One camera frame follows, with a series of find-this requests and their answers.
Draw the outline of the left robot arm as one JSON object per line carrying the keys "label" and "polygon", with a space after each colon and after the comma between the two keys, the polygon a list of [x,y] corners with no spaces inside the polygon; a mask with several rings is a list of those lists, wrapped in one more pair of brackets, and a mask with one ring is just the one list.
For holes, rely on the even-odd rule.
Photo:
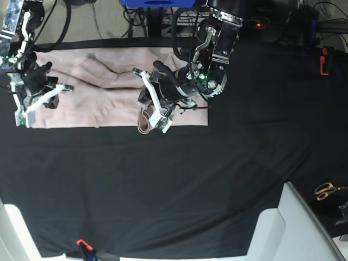
{"label": "left robot arm", "polygon": [[166,133],[175,116],[209,108],[209,105],[199,106],[193,99],[195,96],[207,101],[223,93],[229,57],[253,5],[254,1],[207,1],[204,7],[197,8],[198,13],[208,11],[210,15],[202,22],[195,21],[192,38],[198,38],[200,44],[191,45],[188,54],[182,54],[176,45],[177,20],[186,9],[179,8],[174,13],[172,49],[187,65],[173,71],[156,60],[151,73],[133,69],[144,83],[138,98],[142,104],[138,116],[140,133],[147,134],[154,128]]}

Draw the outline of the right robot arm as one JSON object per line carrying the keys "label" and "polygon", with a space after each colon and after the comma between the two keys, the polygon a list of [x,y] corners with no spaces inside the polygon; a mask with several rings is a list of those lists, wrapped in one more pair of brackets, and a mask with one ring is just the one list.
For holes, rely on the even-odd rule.
{"label": "right robot arm", "polygon": [[17,126],[30,128],[35,111],[42,105],[55,109],[59,93],[73,91],[72,85],[60,83],[48,75],[52,63],[38,65],[35,53],[36,29],[43,29],[48,16],[42,1],[10,1],[1,27],[1,74],[10,78],[5,91],[12,94],[17,109]]}

